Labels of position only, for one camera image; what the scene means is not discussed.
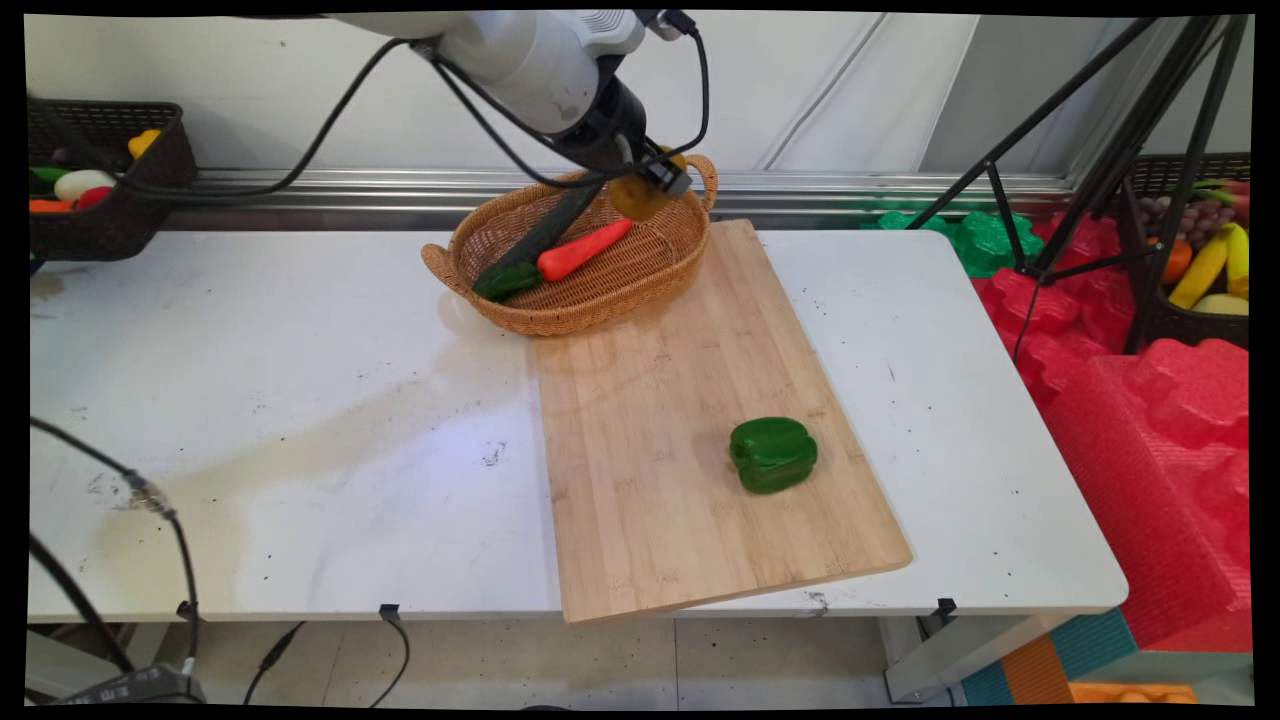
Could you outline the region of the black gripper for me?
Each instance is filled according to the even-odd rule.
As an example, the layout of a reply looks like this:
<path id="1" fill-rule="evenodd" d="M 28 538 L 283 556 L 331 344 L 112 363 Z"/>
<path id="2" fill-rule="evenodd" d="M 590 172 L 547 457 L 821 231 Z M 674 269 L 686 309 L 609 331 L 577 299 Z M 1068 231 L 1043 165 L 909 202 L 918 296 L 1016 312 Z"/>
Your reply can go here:
<path id="1" fill-rule="evenodd" d="M 691 184 L 685 155 L 655 161 L 671 147 L 648 138 L 645 109 L 618 78 L 600 85 L 591 106 L 575 127 L 553 136 L 553 150 L 588 168 L 588 206 L 602 196 L 611 173 L 631 165 L 637 169 L 622 177 L 622 199 L 673 199 Z"/>

